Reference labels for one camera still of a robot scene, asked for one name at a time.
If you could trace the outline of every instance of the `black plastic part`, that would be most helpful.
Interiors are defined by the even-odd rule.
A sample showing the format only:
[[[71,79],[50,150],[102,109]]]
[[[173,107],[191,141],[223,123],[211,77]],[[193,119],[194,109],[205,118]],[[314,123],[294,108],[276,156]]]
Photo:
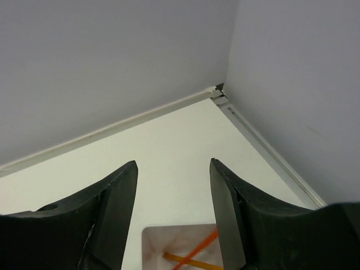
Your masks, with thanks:
[[[215,159],[210,181],[225,270],[360,269],[360,203],[304,209],[252,186]]]
[[[0,215],[0,269],[121,269],[137,172],[131,161],[38,211]]]

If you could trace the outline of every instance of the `metal edge strip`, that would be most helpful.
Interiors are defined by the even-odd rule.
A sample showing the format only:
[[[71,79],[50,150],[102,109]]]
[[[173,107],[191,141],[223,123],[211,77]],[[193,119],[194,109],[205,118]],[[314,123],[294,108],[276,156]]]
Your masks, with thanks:
[[[321,197],[286,162],[286,160],[265,140],[263,136],[234,108],[225,95],[213,100],[231,123],[244,135],[261,154],[298,198],[311,209],[326,206]]]

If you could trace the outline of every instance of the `orange line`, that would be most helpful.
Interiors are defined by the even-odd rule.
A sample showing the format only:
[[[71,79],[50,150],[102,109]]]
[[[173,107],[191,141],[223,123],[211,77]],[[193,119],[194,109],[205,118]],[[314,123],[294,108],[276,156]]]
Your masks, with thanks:
[[[174,262],[181,262],[182,260],[184,260],[184,257],[176,256],[176,255],[169,254],[166,252],[164,253],[163,257],[166,260],[172,260]],[[186,264],[189,266],[195,266],[197,268],[202,268],[202,269],[207,269],[207,270],[224,270],[224,268],[221,266],[213,265],[210,263],[203,263],[198,260],[189,260]]]
[[[184,260],[182,260],[181,262],[179,262],[174,268],[173,270],[178,270],[181,266],[183,266],[184,264],[188,263],[192,257],[194,257],[197,253],[199,253],[200,251],[202,251],[204,248],[206,248],[208,245],[210,245],[216,238],[218,238],[218,230],[215,229],[207,238],[205,238],[203,240],[203,242],[201,242],[200,244],[198,244],[198,246],[192,251],[190,252],[190,254],[188,256],[186,256],[184,258]]]

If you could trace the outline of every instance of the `white wall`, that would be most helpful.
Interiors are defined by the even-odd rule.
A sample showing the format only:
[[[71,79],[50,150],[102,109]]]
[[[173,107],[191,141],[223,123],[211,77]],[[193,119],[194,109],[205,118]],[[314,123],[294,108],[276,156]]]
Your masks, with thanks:
[[[236,6],[1,0],[0,165],[222,83]]]
[[[225,91],[328,202],[360,200],[360,1],[241,0]]]

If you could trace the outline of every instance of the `white box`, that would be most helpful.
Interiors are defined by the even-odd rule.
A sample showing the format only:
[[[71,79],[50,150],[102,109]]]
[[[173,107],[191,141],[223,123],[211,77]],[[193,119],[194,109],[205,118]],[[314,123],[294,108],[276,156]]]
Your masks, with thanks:
[[[164,259],[164,252],[185,257],[215,228],[215,224],[145,228],[142,231],[142,269],[171,270],[177,262]],[[223,266],[218,238],[192,259]],[[199,268],[184,265],[181,270],[199,270]]]

